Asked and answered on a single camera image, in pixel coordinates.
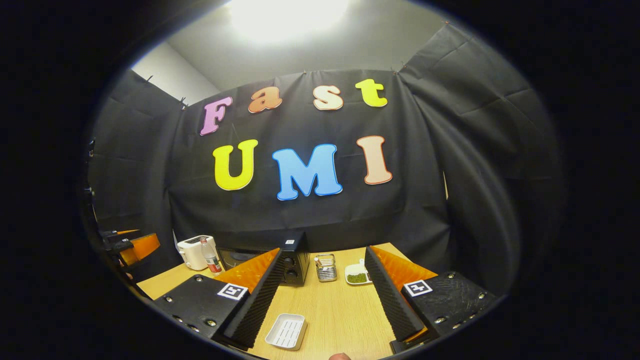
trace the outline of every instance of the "white dish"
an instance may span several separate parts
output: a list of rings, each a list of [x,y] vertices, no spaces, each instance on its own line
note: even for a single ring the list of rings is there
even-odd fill
[[[307,330],[305,317],[296,314],[280,314],[264,338],[267,343],[287,350],[297,350]]]
[[[365,276],[367,277],[367,280],[365,282],[349,281],[349,275],[358,275],[358,274],[365,274]],[[364,267],[364,259],[360,259],[359,264],[348,265],[346,268],[344,268],[344,280],[349,285],[364,285],[364,284],[370,284],[373,282],[369,280],[369,272],[367,271],[367,268]]]

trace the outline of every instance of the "white toaster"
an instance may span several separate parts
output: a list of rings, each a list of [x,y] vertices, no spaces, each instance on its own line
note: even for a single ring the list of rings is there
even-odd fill
[[[207,268],[207,261],[202,255],[202,250],[200,250],[200,239],[203,237],[207,238],[207,243],[211,244],[213,249],[216,251],[216,256],[218,259],[220,258],[218,256],[218,250],[216,249],[216,243],[213,240],[213,236],[198,235],[194,238],[180,241],[178,243],[178,253],[182,256],[184,264],[192,270],[202,270]]]

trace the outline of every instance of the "stainless steel container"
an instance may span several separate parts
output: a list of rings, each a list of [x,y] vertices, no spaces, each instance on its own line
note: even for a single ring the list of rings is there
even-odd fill
[[[338,278],[338,270],[335,266],[335,256],[333,254],[320,254],[314,257],[316,262],[316,272],[320,282],[334,281]]]

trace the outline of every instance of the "light wood tabletop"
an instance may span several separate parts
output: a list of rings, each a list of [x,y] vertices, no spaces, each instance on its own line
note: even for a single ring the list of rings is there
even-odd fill
[[[408,260],[391,243],[375,246]],[[278,287],[255,345],[248,350],[250,354],[272,360],[327,360],[340,352],[352,360],[371,360],[393,354],[389,342],[395,337],[375,287],[373,284],[349,285],[344,278],[344,268],[363,259],[365,248],[331,253],[335,255],[338,279],[332,282],[318,281],[313,262],[316,253],[311,253],[305,285]],[[196,272],[182,264],[141,281],[138,286],[155,300],[195,273],[215,276],[208,268]],[[308,323],[297,351],[277,348],[265,341],[276,318],[283,313],[302,315]]]

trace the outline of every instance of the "small white plate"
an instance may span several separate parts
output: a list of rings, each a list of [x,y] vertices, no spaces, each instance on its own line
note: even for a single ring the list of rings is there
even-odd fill
[[[307,322],[304,316],[280,314],[264,340],[275,347],[297,350],[302,344],[306,330]]]
[[[358,274],[365,274],[365,276],[367,276],[367,280],[365,282],[349,281],[349,275],[358,275]],[[344,280],[347,282],[347,284],[350,284],[350,285],[364,285],[364,284],[370,284],[373,282],[369,280],[369,272],[367,271],[367,268],[364,267],[364,259],[360,259],[359,264],[348,265],[346,268],[344,268]]]

